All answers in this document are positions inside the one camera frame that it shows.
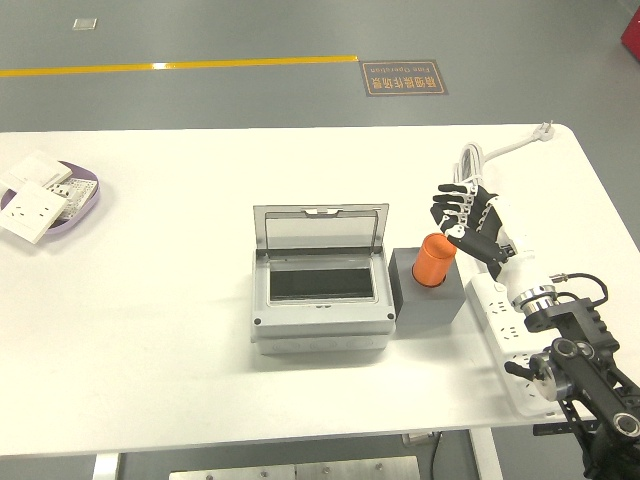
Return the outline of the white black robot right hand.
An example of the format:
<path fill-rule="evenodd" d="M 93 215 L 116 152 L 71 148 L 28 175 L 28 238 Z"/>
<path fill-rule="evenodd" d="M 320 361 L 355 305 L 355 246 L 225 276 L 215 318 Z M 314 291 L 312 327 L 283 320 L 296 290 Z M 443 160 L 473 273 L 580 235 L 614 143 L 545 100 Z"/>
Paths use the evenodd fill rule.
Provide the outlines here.
<path fill-rule="evenodd" d="M 451 244 L 484 263 L 507 287 L 510 300 L 548 283 L 524 221 L 502 196 L 472 182 L 442 184 L 430 212 Z"/>

